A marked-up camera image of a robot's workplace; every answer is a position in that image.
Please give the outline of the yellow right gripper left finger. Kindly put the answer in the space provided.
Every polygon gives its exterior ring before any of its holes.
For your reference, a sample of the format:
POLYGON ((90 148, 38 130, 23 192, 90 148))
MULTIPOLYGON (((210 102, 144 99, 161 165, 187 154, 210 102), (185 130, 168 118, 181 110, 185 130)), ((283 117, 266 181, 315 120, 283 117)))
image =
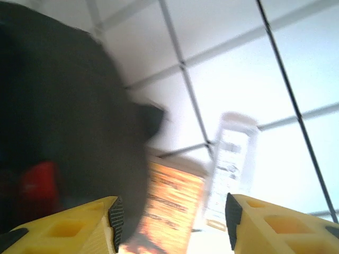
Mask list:
POLYGON ((123 224, 122 199, 108 196, 1 234, 1 253, 117 253, 123 224))

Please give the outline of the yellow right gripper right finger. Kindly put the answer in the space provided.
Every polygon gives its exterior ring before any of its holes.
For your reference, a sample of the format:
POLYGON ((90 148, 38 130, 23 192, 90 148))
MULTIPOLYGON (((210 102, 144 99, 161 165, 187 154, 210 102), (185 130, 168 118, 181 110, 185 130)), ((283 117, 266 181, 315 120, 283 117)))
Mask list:
POLYGON ((234 253, 338 253, 338 224, 241 194, 227 195, 234 253))

